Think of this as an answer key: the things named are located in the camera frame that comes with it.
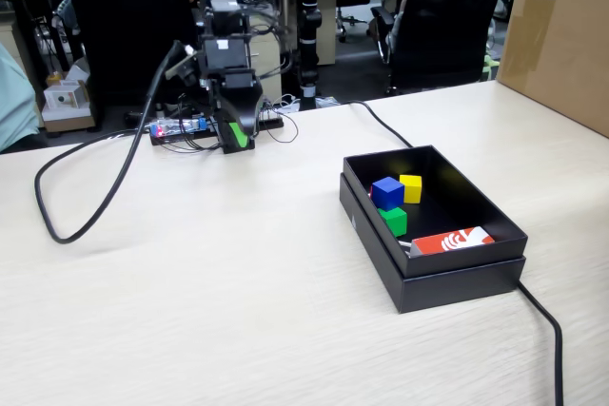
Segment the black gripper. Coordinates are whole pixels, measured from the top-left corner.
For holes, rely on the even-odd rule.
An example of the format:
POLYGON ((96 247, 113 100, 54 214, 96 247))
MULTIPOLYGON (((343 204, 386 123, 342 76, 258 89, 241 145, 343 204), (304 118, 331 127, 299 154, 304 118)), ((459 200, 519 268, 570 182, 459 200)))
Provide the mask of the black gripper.
POLYGON ((252 148, 263 89, 255 82, 245 38, 204 38, 199 67, 202 84, 215 108, 217 134, 224 153, 252 148))

